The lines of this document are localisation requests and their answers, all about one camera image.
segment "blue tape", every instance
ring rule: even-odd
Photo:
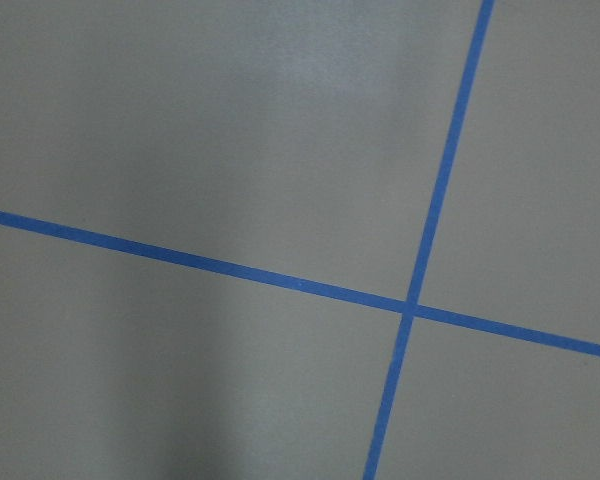
[[[329,297],[343,302],[378,308],[388,312],[402,313],[402,309],[405,307],[403,301],[393,298],[359,292],[357,290],[350,290],[348,288],[314,282],[312,280],[305,280],[299,277],[291,277],[221,260],[214,260],[199,255],[170,250],[168,248],[133,242],[131,240],[103,235],[101,233],[67,227],[65,225],[36,220],[30,217],[23,217],[13,213],[0,211],[0,225],[106,248],[108,250],[129,253],[131,255],[139,255],[162,262],[215,272],[221,275],[243,278],[258,283],[266,283],[268,285]],[[424,305],[416,306],[411,314],[405,315],[406,318],[413,318],[414,316],[421,317],[425,320],[448,323],[450,325],[457,325],[459,327],[470,328],[481,332],[493,333],[504,337],[526,340],[528,342],[540,343],[550,347],[557,347],[600,357],[599,344],[554,335],[539,330],[517,327],[507,323],[472,317]],[[403,329],[402,332],[399,330],[396,344],[406,346],[407,343],[405,342],[404,336],[408,335],[408,331],[408,329]],[[402,358],[401,354],[404,354],[403,348],[404,347],[398,348],[394,352],[395,355],[391,362],[390,369],[395,370],[395,368],[397,368],[395,365],[398,363],[398,359]]]
[[[343,302],[356,303],[367,307],[379,308],[389,312],[402,313],[404,302],[393,298],[382,297],[372,293],[359,292],[349,288],[338,287],[326,283],[314,282],[299,277],[283,275],[281,273],[269,272],[259,268],[247,267],[237,263],[224,262],[213,258],[193,255],[191,253],[179,252],[169,248],[156,247],[145,243],[125,240],[123,238],[104,235],[102,233],[90,232],[80,228],[68,227],[57,223],[36,220],[23,217],[13,213],[0,211],[0,225],[18,228],[30,232],[49,235],[51,237],[63,238],[72,242],[93,245],[108,250],[130,253],[140,257],[152,258],[161,262],[184,265],[186,267],[215,272],[230,277],[243,278],[258,283],[266,283],[276,287],[311,293],[321,297],[334,298]]]
[[[493,3],[494,0],[483,0],[480,11],[478,12],[476,27],[471,39],[471,45],[469,46],[469,52],[467,53],[464,72],[462,73],[460,88],[456,97],[456,103],[453,108],[451,123],[447,133],[447,140],[440,161],[440,169],[438,170],[438,176],[431,196],[429,212],[427,213],[427,219],[422,232],[422,239],[420,240],[418,256],[416,257],[416,263],[407,292],[405,309],[402,314],[400,326],[398,327],[391,364],[389,365],[384,390],[382,392],[382,399],[380,401],[380,407],[373,429],[373,436],[369,446],[363,480],[373,480],[378,469],[382,446],[387,432],[387,425],[389,424],[389,417],[391,416],[391,408],[395,399],[396,389],[400,379],[400,371],[402,370],[402,363],[407,351],[407,344],[413,325],[413,317],[420,298],[420,292],[422,291],[429,257],[431,256],[433,240],[438,228],[447,186],[449,185],[453,161],[458,150],[462,125],[467,112],[469,97],[471,96],[471,87],[473,86],[476,70],[478,68],[478,61],[480,60],[482,45],[484,44],[487,26],[489,25],[489,19],[493,10]]]
[[[424,319],[433,320],[435,322],[447,323],[458,327],[470,328],[481,332],[493,333],[504,337],[525,340],[527,342],[539,343],[549,347],[557,347],[563,350],[571,350],[573,352],[586,353],[600,357],[600,344],[585,342],[575,338],[563,337],[554,335],[553,333],[541,332],[530,328],[517,327],[507,323],[494,322],[484,318],[472,317],[460,313],[449,312],[439,308],[426,307],[419,305],[416,307],[415,314]]]

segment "concrete floor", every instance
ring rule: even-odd
[[[479,7],[0,1],[0,210],[404,299]],[[600,0],[496,0],[420,303],[600,343]],[[399,321],[0,226],[0,479],[361,478]],[[378,479],[600,479],[600,358],[408,348]]]

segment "gray floor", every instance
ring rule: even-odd
[[[0,210],[404,298],[477,0],[0,2]],[[496,0],[421,303],[600,343],[600,1]],[[0,227],[0,478],[360,478],[399,315]],[[378,479],[600,479],[600,359],[417,319]]]

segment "gray surface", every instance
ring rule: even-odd
[[[403,298],[478,3],[0,2],[0,210]],[[496,1],[421,300],[600,342],[600,1]],[[0,227],[0,478],[360,478],[397,320]],[[600,478],[600,360],[416,321],[379,478]]]
[[[600,2],[495,10],[421,301],[600,343]]]
[[[0,1],[0,209],[402,298],[477,5]]]
[[[378,480],[600,480],[600,359],[416,319]]]
[[[397,320],[0,227],[0,479],[357,478]]]

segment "blue painter's tape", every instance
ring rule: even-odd
[[[431,196],[429,212],[427,213],[427,219],[422,232],[422,239],[420,240],[418,256],[416,257],[416,263],[407,292],[405,309],[402,314],[400,327],[398,328],[391,365],[389,366],[384,390],[382,392],[382,400],[380,401],[380,408],[378,409],[378,415],[376,417],[371,445],[369,446],[363,480],[373,480],[378,469],[382,445],[386,436],[389,417],[391,416],[391,408],[400,379],[402,362],[407,351],[407,343],[409,342],[409,335],[413,325],[413,316],[420,298],[420,292],[422,291],[429,257],[431,256],[433,240],[438,228],[447,186],[449,185],[453,161],[458,150],[462,125],[467,112],[467,106],[469,105],[469,97],[471,96],[471,87],[473,86],[476,70],[478,68],[478,61],[480,60],[482,45],[484,44],[487,26],[489,25],[489,19],[493,10],[493,3],[494,0],[483,0],[480,11],[478,12],[476,27],[469,46],[464,72],[462,73],[462,79],[460,80],[460,88],[458,89],[456,103],[451,116],[451,123],[449,125],[449,132],[447,133],[444,152],[440,161],[440,169],[438,170],[438,176]]]
[[[247,267],[237,263],[201,257],[200,255],[179,252],[169,248],[147,245],[146,243],[134,242],[132,240],[90,232],[80,228],[73,228],[30,217],[23,217],[13,213],[0,211],[0,225],[51,237],[63,238],[65,240],[106,248],[108,250],[116,250],[118,252],[152,258],[162,262],[215,272],[230,277],[243,278],[258,283],[266,283],[268,285],[275,285],[290,290],[311,293],[321,297],[329,297],[344,302],[379,308],[389,312],[401,313],[404,308],[404,302],[393,298],[359,292],[357,290],[351,290],[349,288],[338,287],[326,283],[314,282],[313,280],[292,277],[281,273],[269,272],[267,270]]]
[[[481,332],[493,333],[504,337],[525,340],[527,342],[539,343],[549,347],[562,348],[579,353],[586,353],[600,357],[600,344],[585,342],[575,338],[554,335],[553,333],[541,332],[530,328],[517,327],[507,323],[494,322],[484,318],[472,317],[460,313],[449,312],[439,308],[426,307],[418,305],[415,311],[416,316],[435,322],[447,323],[458,327],[470,328]]]

